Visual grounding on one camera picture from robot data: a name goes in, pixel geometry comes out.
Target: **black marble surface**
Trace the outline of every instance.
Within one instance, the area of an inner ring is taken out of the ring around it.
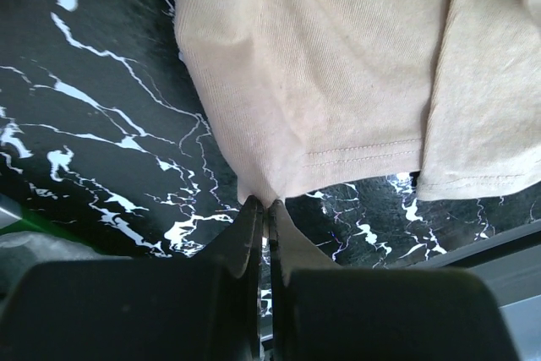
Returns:
[[[0,193],[111,254],[191,256],[238,211],[174,2],[0,0]],[[403,173],[287,208],[338,263],[401,266],[541,218],[539,196],[420,202]]]

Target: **marble countertop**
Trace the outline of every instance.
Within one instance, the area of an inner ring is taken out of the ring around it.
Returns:
[[[195,254],[238,212],[175,0],[1,0],[0,193],[118,255]],[[402,266],[541,218],[541,185],[420,202],[399,173],[287,202],[342,265]]]

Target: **ribbed fabric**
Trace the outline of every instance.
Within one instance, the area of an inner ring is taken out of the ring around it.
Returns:
[[[503,189],[438,185],[495,168],[508,176],[509,162],[516,175],[524,156],[541,158],[537,9],[528,13],[528,2],[177,0],[175,32],[241,200],[256,194],[268,205],[417,171],[423,160],[419,193],[460,198]],[[503,166],[502,150],[514,151]],[[527,170],[517,188],[541,178],[538,166]]]

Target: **beige fabric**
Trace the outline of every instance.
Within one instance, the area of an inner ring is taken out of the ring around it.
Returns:
[[[539,160],[530,14],[521,0],[450,1],[177,0],[178,43],[240,197],[417,171],[423,154],[425,199],[469,197],[500,186],[441,185]],[[517,188],[541,178],[522,169]]]

